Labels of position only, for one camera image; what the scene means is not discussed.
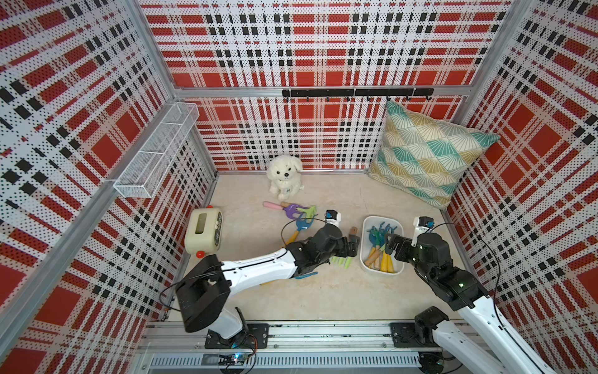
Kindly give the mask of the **light green fork wooden handle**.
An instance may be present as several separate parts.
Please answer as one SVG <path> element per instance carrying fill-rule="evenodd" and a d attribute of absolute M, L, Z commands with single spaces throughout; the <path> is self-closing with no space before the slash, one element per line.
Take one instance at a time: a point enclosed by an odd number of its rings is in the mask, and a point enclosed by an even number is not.
<path fill-rule="evenodd" d="M 351 265 L 353 258 L 358 255 L 358 249 L 361 245 L 361 238 L 358 236 L 358 228 L 352 227 L 349 234 L 342 238 L 341 244 L 341 249 L 338 251 L 338 254 L 332 258 L 331 263 L 347 269 Z"/>

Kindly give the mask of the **dark green rake wooden handle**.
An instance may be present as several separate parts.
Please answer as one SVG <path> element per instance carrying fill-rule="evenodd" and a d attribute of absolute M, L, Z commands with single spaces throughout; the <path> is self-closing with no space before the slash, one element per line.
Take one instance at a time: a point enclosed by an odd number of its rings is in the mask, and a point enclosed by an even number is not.
<path fill-rule="evenodd" d="M 372 226 L 372 228 L 368 232 L 368 240 L 372 244 L 372 247 L 369 252 L 368 258 L 365 260 L 364 264 L 367 267 L 371 267 L 372 263 L 375 262 L 378 253 L 378 229 L 375 226 Z"/>

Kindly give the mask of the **white plastic storage box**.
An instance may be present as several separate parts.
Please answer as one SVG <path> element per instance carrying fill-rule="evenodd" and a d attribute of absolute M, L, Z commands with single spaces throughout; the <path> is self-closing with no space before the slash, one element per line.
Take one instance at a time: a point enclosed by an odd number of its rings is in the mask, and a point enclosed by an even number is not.
<path fill-rule="evenodd" d="M 386 235 L 402 235 L 402 225 L 392 218 L 372 215 L 364 219 L 362 232 L 364 239 L 358 258 L 364 270 L 383 277 L 401 274 L 405 264 L 395 259 L 395 252 L 386 249 Z"/>

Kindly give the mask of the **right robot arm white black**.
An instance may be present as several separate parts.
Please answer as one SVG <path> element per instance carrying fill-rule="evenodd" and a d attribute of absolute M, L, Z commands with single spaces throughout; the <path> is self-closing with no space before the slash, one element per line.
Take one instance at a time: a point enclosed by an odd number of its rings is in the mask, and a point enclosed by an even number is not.
<path fill-rule="evenodd" d="M 420 339 L 445 349 L 473 373 L 554 373 L 498 311 L 473 274 L 453 264 L 448 243 L 434 232 L 415 240 L 386 235 L 386 249 L 413 266 L 417 276 L 476 330 L 488 353 L 465 335 L 445 313 L 431 307 L 414 319 Z"/>

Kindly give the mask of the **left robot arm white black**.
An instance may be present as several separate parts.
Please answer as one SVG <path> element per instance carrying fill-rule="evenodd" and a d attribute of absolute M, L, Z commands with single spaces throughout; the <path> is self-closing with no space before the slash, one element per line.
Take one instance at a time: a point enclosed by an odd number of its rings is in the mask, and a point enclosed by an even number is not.
<path fill-rule="evenodd" d="M 353 231 L 343 236 L 338 227 L 325 224 L 312 237 L 261 257 L 221 261 L 208 255 L 175 286 L 185 331 L 209 329 L 231 339 L 244 330 L 242 313 L 226 308 L 231 296 L 271 281 L 311 274 L 334 257 L 356 257 L 360 244 Z"/>

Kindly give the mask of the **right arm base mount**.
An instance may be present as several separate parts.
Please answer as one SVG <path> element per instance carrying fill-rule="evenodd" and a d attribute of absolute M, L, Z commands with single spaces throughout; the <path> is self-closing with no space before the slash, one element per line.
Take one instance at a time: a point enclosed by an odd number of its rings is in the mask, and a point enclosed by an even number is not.
<path fill-rule="evenodd" d="M 433 332 L 449 317 L 439 308 L 432 306 L 417 314 L 412 322 L 391 323 L 391 338 L 395 348 L 438 348 Z"/>

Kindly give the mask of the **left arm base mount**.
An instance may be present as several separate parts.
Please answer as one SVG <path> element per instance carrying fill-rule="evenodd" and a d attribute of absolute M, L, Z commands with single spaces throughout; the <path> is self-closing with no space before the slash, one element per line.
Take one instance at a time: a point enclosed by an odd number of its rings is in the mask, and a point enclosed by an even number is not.
<path fill-rule="evenodd" d="M 255 350 L 266 348 L 269 340 L 267 323 L 250 323 L 245 320 L 241 310 L 236 307 L 232 312 L 224 309 L 216 321 L 209 325 L 205 349 L 234 349 L 249 346 Z"/>

